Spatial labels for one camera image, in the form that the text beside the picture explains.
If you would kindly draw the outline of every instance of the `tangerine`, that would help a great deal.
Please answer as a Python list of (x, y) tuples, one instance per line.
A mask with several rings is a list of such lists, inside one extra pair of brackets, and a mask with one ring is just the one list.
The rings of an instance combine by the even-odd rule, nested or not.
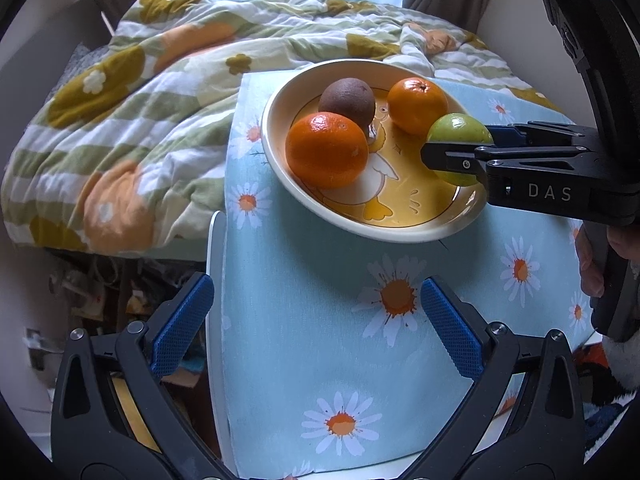
[(287, 164), (302, 182), (319, 189), (351, 184), (369, 158), (367, 138), (350, 119), (318, 112), (297, 121), (285, 140)]
[(433, 123), (449, 111), (447, 95), (421, 77), (398, 81), (386, 96), (391, 120), (415, 136), (427, 136)]

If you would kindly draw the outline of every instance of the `kiwi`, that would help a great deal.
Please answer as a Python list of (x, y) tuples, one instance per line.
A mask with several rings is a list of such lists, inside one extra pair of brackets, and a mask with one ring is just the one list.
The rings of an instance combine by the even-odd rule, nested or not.
[(347, 117), (367, 134), (376, 114), (376, 98), (364, 81), (347, 77), (331, 83), (324, 90), (318, 103), (318, 111)]

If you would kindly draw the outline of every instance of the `striped blanket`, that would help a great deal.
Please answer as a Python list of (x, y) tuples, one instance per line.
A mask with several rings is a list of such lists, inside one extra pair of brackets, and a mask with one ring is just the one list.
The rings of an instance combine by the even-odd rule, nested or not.
[(474, 34), (419, 12), (345, 0), (139, 0), (109, 55), (63, 86), (14, 149), (1, 189), (10, 237), (101, 254), (205, 239), (224, 209), (242, 74), (341, 58), (553, 107)]

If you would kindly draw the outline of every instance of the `duck illustration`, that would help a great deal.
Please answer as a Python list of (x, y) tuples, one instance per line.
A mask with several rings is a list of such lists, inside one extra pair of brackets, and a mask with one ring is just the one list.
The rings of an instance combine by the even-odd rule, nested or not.
[(380, 202), (378, 196), (385, 187), (386, 178), (398, 180), (398, 175), (391, 165), (378, 152), (385, 144), (386, 131), (383, 121), (388, 117), (385, 105), (376, 106), (376, 115), (372, 123), (375, 135), (369, 138), (369, 158), (367, 165), (356, 179), (349, 186), (339, 189), (319, 190), (322, 201), (325, 205), (335, 211), (350, 216), (351, 206), (364, 204), (363, 219), (383, 220), (393, 215), (393, 211)]

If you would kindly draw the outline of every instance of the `plate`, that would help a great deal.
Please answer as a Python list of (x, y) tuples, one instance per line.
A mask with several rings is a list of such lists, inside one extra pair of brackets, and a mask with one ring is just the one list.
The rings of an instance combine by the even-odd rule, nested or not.
[[(420, 160), (425, 139), (407, 135), (388, 117), (389, 89), (413, 76), (420, 75), (379, 61), (332, 60), (301, 70), (273, 93), (260, 123), (262, 145), (271, 168), (296, 200), (345, 231), (396, 243), (439, 240), (478, 217), (486, 204), (482, 185), (455, 187), (440, 180)], [(345, 77), (363, 80), (376, 96), (367, 167), (350, 186), (313, 189), (289, 169), (285, 139), (296, 120), (318, 111), (324, 89)], [(455, 98), (445, 94), (449, 113), (466, 113)]]

